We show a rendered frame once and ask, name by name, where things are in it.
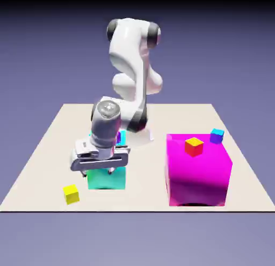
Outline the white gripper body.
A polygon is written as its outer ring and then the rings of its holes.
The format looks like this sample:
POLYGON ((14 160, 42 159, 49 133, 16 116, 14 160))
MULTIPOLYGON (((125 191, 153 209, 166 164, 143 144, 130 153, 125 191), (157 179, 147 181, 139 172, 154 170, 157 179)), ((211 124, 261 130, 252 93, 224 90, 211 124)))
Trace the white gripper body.
POLYGON ((125 167, 128 164, 128 156, 131 149, 129 147, 117 147, 114 154, 109 159, 99 160, 91 154, 77 155, 73 149, 70 156, 71 171, 87 171, 102 168, 125 167))

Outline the small yellow cube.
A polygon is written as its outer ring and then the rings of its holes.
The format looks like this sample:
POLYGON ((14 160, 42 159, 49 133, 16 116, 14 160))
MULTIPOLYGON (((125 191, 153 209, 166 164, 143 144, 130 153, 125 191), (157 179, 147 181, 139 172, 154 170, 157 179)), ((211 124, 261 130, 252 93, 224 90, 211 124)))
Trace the small yellow cube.
POLYGON ((75 184, 65 186, 63 188, 64 198, 67 203, 67 205, 70 205, 72 203, 79 201, 79 192, 75 184))

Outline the small red cube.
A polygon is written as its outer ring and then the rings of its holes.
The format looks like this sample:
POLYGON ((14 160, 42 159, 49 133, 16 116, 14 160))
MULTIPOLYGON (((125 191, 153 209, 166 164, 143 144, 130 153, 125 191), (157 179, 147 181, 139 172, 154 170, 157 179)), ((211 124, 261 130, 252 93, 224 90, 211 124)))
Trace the small red cube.
POLYGON ((203 147, 204 142, 199 140, 198 138, 192 137, 185 140, 185 153, 187 153, 191 157, 201 155, 203 153, 203 147))

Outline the small blue cube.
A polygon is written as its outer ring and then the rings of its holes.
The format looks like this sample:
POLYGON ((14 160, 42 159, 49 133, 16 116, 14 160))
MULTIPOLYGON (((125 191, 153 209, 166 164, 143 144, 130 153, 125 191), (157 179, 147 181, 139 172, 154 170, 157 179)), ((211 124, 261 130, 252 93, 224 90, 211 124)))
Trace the small blue cube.
POLYGON ((210 134, 210 142, 214 144, 220 144, 223 141, 223 136, 224 136, 224 130, 220 129, 212 129, 211 134, 210 134))

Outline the large teal box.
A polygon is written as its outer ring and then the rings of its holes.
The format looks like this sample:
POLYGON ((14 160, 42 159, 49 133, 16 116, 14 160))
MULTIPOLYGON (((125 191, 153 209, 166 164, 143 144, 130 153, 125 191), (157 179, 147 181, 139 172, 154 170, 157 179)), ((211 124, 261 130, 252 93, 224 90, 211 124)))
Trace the large teal box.
MULTIPOLYGON (((121 137, 121 143, 116 144, 117 134, 120 129, 116 131, 116 135, 112 139, 112 146, 108 148, 98 148, 99 156, 97 159, 104 160, 109 159, 113 156, 114 150, 117 147, 127 147, 125 138, 121 137)), ((109 175, 109 168, 102 169, 92 169, 86 171, 88 188, 91 189, 115 189, 115 190, 123 190, 126 186, 126 166, 125 167, 117 167, 115 171, 109 175)))

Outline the large magenta box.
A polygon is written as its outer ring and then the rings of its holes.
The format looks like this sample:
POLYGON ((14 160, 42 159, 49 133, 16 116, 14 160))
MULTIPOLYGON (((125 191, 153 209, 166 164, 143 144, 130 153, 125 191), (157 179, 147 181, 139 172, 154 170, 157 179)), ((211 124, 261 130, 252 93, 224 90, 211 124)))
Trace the large magenta box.
POLYGON ((209 134, 167 134, 166 154, 170 206, 225 205, 233 163, 222 143, 210 142, 209 134), (185 152, 192 137, 203 142, 202 154, 195 157, 185 152))

